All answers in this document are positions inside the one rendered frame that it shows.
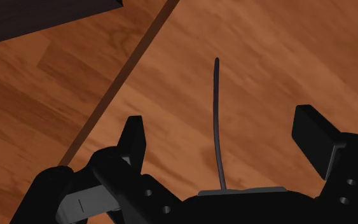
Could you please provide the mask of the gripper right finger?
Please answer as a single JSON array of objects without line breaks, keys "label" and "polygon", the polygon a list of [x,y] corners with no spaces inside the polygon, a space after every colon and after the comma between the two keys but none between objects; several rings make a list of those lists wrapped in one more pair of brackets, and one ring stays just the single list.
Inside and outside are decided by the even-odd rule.
[{"label": "gripper right finger", "polygon": [[341,132],[313,106],[295,109],[292,139],[325,180],[316,197],[328,224],[358,224],[358,134]]}]

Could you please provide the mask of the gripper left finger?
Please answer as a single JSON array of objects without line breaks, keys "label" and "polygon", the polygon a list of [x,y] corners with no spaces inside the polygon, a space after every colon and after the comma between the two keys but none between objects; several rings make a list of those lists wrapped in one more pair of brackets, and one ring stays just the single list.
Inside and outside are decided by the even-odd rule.
[{"label": "gripper left finger", "polygon": [[141,172],[145,151],[142,117],[130,116],[117,146],[96,151],[81,170],[40,172],[10,224],[86,224],[102,213],[115,224],[179,224],[181,200]]}]

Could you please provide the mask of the thin dark curved utensil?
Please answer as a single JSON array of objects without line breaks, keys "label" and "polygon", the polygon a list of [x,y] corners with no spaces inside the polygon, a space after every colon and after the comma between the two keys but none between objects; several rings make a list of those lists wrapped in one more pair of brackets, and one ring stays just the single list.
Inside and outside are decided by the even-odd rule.
[{"label": "thin dark curved utensil", "polygon": [[224,176],[223,161],[221,156],[221,145],[219,137],[219,58],[214,60],[213,74],[213,134],[214,149],[216,154],[217,171],[219,176],[219,184],[222,190],[226,189],[226,180]]}]

